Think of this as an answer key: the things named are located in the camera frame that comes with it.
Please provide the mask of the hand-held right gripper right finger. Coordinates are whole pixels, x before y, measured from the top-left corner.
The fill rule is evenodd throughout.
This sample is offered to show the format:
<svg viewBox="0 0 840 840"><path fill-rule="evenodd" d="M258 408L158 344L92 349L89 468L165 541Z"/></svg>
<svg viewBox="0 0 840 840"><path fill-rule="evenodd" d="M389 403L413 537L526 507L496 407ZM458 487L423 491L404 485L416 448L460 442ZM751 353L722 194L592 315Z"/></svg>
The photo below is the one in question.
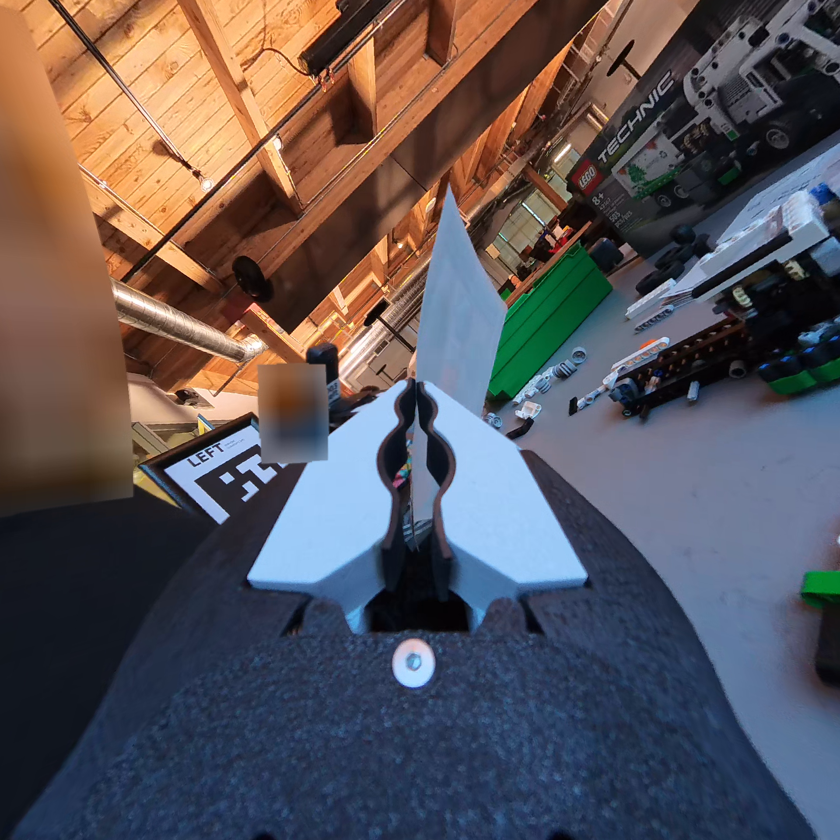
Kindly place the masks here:
<svg viewBox="0 0 840 840"><path fill-rule="evenodd" d="M418 424L436 488L430 552L440 600L457 595L478 627L497 600L585 585L582 562L510 439L430 382L418 384Z"/></svg>

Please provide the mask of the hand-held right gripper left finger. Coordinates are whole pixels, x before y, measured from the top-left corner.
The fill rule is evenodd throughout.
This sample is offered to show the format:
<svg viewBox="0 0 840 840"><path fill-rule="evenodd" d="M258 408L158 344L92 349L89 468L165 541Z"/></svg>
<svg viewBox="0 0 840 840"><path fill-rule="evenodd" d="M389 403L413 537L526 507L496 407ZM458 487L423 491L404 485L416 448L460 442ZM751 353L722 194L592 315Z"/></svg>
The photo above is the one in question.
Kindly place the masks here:
<svg viewBox="0 0 840 840"><path fill-rule="evenodd" d="M328 459L302 471L248 572L251 587L335 602L352 633L367 631L366 606L402 573L393 480L416 404L416 381L398 382L331 433Z"/></svg>

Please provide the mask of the green printed sticker sheet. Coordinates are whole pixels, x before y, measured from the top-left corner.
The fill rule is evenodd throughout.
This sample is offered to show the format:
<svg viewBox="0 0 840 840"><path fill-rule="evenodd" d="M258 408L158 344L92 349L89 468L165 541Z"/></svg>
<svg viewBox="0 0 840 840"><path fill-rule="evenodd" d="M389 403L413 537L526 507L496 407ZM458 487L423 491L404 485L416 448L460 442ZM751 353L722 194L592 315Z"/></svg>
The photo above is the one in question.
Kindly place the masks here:
<svg viewBox="0 0 840 840"><path fill-rule="evenodd" d="M413 444L413 525L427 525L430 552L450 561L443 518L436 504L452 465L442 433L433 431L443 407L438 393L459 404L481 432L499 438L481 418L507 308L471 244L447 190L427 269L416 346L416 420Z"/></svg>

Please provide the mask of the scattered small lego pieces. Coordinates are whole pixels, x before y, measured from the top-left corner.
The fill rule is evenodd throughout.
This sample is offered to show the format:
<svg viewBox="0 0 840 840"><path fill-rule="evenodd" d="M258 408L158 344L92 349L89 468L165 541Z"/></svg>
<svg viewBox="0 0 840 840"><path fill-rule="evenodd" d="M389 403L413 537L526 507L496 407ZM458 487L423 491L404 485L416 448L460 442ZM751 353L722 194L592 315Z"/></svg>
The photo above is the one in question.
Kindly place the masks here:
<svg viewBox="0 0 840 840"><path fill-rule="evenodd" d="M542 411L542 406L533 401L538 394L547 393L552 383L557 380L567 380L587 360L587 352L582 347L574 348L570 357L562 362L552 365L541 373L534 375L521 388L521 390L510 399L510 402L517 407L515 417L521 420L518 427L507 433L509 439L522 437L529 432L535 420Z"/></svg>

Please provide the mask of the white and orange lego beam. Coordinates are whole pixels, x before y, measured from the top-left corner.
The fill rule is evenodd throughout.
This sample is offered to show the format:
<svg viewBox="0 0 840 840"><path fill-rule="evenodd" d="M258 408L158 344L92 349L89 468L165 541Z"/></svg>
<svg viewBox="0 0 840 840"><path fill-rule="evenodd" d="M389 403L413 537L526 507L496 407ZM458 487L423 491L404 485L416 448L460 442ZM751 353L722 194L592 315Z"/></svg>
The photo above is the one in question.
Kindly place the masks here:
<svg viewBox="0 0 840 840"><path fill-rule="evenodd" d="M610 372L603 379L602 388L607 391L611 390L619 378L627 372L634 370L643 362L656 359L669 345L670 338L668 337L652 339L646 342L640 349L613 363Z"/></svg>

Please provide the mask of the long white lego beam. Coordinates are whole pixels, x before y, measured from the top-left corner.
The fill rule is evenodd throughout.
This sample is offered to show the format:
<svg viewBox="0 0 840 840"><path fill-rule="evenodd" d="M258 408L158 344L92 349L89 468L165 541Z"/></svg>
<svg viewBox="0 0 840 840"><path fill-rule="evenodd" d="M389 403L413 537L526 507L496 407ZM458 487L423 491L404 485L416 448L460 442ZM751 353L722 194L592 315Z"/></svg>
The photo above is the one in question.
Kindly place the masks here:
<svg viewBox="0 0 840 840"><path fill-rule="evenodd" d="M676 279L667 279L661 285L652 289L649 293L636 300L625 311L625 320L631 320L637 313L654 306L663 296L667 296L677 285Z"/></svg>

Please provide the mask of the green lego wheel assembly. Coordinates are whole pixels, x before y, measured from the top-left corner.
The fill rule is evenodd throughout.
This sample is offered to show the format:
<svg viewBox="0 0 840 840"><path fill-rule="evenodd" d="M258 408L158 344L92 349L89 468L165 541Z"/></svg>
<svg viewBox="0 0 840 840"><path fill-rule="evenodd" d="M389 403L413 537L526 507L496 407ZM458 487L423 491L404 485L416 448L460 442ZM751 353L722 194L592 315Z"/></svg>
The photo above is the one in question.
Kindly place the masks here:
<svg viewBox="0 0 840 840"><path fill-rule="evenodd" d="M758 367L759 378L779 396L794 396L839 381L839 338L778 356Z"/></svg>

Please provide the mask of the black lego block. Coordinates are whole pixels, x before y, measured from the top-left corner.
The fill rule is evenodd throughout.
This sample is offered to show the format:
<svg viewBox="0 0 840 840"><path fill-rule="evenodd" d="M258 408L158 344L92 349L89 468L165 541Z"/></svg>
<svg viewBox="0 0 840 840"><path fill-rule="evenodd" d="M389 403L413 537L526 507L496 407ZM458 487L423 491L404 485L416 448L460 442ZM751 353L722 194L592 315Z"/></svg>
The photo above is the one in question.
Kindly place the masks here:
<svg viewBox="0 0 840 840"><path fill-rule="evenodd" d="M822 609L814 668L823 684L839 687L839 604L837 603L828 603Z"/></svg>

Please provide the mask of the white lego truck model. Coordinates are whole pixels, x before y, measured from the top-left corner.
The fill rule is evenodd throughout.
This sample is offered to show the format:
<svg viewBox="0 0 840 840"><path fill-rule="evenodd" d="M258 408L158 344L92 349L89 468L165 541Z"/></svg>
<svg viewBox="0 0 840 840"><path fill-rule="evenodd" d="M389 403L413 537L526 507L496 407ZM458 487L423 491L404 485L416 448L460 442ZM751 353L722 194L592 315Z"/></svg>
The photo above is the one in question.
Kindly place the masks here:
<svg viewBox="0 0 840 840"><path fill-rule="evenodd" d="M702 260L692 300L807 329L838 318L838 173L794 192Z"/></svg>

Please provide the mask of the black round ceiling fixture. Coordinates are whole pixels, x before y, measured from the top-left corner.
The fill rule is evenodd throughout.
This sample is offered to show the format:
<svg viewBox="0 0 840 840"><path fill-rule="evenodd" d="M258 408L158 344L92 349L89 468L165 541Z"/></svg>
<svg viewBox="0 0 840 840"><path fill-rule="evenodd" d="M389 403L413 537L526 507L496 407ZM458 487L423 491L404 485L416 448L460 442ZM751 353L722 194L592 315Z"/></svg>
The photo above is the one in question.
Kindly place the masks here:
<svg viewBox="0 0 840 840"><path fill-rule="evenodd" d="M238 287L250 299L257 303L272 300L274 287L254 259L245 255L236 257L232 263L232 271Z"/></svg>

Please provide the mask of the green plastic bin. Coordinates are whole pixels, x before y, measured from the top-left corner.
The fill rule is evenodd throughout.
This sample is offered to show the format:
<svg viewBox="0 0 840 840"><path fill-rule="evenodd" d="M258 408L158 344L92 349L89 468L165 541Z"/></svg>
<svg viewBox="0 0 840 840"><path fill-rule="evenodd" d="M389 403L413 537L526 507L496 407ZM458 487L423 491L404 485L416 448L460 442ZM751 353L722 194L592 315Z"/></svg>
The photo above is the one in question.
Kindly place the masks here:
<svg viewBox="0 0 840 840"><path fill-rule="evenodd" d="M487 398L512 399L613 291L582 244L575 244L509 308Z"/></svg>

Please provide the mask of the cluster of black tyres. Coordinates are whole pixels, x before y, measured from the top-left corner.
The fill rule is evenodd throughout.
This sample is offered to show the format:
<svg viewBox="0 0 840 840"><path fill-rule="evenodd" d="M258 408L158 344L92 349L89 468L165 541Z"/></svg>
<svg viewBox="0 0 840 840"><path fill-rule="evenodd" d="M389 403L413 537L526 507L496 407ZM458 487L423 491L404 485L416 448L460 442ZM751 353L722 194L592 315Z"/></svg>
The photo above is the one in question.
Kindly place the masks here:
<svg viewBox="0 0 840 840"><path fill-rule="evenodd" d="M693 259L700 259L714 250L709 234L696 234L692 241L679 242L667 250L655 263L655 270L647 274L635 286L639 296L645 296L668 280L678 279Z"/></svg>

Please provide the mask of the open instruction booklet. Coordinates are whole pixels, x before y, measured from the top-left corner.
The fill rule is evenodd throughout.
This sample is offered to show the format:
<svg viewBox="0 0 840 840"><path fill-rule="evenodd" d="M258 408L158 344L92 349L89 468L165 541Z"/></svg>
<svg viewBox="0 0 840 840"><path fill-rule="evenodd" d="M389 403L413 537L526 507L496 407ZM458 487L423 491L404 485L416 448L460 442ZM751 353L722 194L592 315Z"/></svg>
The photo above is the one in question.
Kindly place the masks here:
<svg viewBox="0 0 840 840"><path fill-rule="evenodd" d="M822 207L839 198L839 143L822 152L808 151L780 170L781 175L761 188L721 233L727 240L748 228L795 193L811 194Z"/></svg>

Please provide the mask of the silver air duct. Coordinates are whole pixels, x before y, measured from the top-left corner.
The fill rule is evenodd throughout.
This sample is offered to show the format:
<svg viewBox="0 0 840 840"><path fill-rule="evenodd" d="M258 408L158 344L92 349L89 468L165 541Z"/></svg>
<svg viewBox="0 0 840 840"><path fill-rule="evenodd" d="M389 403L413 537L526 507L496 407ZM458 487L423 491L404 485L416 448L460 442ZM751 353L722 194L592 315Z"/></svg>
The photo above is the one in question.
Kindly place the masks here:
<svg viewBox="0 0 840 840"><path fill-rule="evenodd" d="M111 287L118 319L130 327L237 364L251 362L268 351L256 335L232 339L121 281L111 279Z"/></svg>

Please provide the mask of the black lego beam frame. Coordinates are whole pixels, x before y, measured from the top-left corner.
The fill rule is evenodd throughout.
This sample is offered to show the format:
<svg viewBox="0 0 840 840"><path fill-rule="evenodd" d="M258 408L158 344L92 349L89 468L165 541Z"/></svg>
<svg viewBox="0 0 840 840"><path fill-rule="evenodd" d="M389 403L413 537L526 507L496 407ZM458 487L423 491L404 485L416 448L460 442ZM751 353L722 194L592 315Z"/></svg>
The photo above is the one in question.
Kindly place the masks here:
<svg viewBox="0 0 840 840"><path fill-rule="evenodd" d="M694 403L709 385L746 377L752 352L747 325L728 317L618 374L606 393L625 417L645 419L679 399Z"/></svg>

